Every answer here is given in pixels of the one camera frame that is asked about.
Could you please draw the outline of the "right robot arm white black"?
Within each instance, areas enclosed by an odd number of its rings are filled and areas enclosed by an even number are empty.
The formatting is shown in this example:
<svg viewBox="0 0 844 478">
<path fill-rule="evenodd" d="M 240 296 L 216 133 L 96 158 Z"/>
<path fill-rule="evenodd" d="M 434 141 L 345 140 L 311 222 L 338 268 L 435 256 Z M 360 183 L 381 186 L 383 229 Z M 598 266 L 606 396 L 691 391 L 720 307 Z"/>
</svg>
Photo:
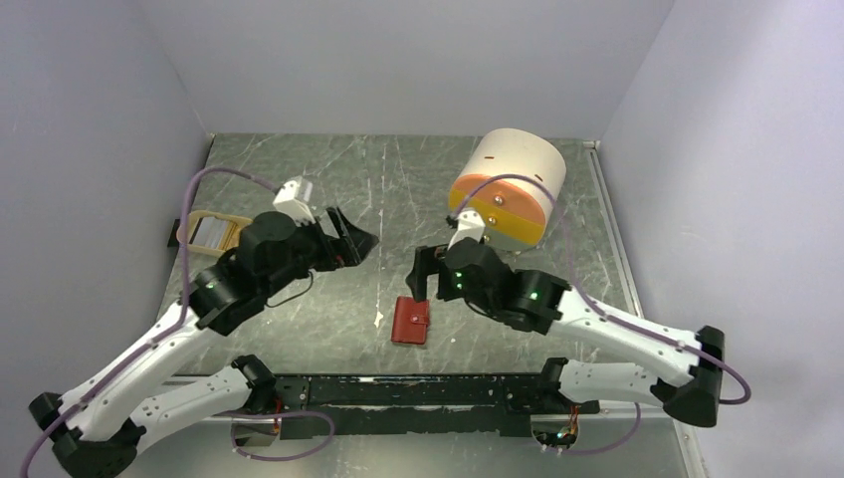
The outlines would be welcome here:
<svg viewBox="0 0 844 478">
<path fill-rule="evenodd" d="M 659 406 L 683 423 L 718 422 L 726 336 L 712 326 L 695 332 L 653 323 L 603 304 L 540 270 L 514 270 L 489 246 L 463 239 L 421 246 L 405 283 L 415 301 L 427 299 L 430 276 L 437 299 L 463 301 L 477 314 L 515 331 L 575 339 L 616 358 L 589 364 L 548 359 L 550 377 L 537 386 L 547 411 L 596 400 Z"/>
</svg>

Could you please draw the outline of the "red leather card holder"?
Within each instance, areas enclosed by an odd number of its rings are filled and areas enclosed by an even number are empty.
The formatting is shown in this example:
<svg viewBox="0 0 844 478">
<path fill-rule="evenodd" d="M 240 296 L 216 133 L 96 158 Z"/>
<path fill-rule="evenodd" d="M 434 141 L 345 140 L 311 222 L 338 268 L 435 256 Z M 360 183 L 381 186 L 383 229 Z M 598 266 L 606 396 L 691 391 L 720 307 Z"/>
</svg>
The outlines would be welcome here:
<svg viewBox="0 0 844 478">
<path fill-rule="evenodd" d="M 393 343 L 425 345 L 429 326 L 428 300 L 417 302 L 409 296 L 399 296 L 396 299 L 390 338 Z"/>
</svg>

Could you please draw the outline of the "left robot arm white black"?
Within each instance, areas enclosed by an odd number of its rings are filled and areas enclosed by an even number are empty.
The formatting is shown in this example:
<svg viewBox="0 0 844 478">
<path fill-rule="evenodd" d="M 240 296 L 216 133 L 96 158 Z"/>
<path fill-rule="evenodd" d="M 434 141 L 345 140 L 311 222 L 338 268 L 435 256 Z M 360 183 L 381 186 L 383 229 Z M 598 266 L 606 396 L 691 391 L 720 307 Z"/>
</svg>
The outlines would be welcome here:
<svg viewBox="0 0 844 478">
<path fill-rule="evenodd" d="M 115 477 L 145 449 L 209 416 L 276 410 L 277 381 L 254 356 L 166 393 L 158 388 L 185 363 L 262 313 L 298 279 L 361 264 L 376 235 L 332 207 L 334 235 L 317 222 L 259 214 L 235 248 L 201 271 L 154 326 L 92 378 L 65 392 L 45 392 L 29 410 L 61 467 L 73 477 Z"/>
</svg>

